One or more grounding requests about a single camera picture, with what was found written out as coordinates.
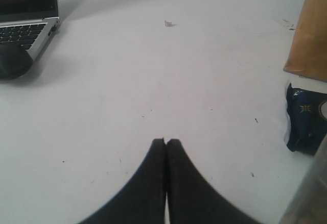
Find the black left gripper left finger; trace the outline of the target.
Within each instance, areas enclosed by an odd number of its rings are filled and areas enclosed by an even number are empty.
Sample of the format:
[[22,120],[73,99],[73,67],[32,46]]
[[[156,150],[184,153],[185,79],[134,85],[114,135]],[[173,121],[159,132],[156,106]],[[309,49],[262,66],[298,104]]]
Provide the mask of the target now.
[[81,223],[164,223],[167,149],[154,139],[141,165],[126,185]]

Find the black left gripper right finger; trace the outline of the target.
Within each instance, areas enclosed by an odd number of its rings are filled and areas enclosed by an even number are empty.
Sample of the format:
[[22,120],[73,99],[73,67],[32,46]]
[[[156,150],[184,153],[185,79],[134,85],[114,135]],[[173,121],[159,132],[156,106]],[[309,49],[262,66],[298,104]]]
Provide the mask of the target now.
[[180,140],[167,143],[167,157],[170,223],[255,223],[205,180]]

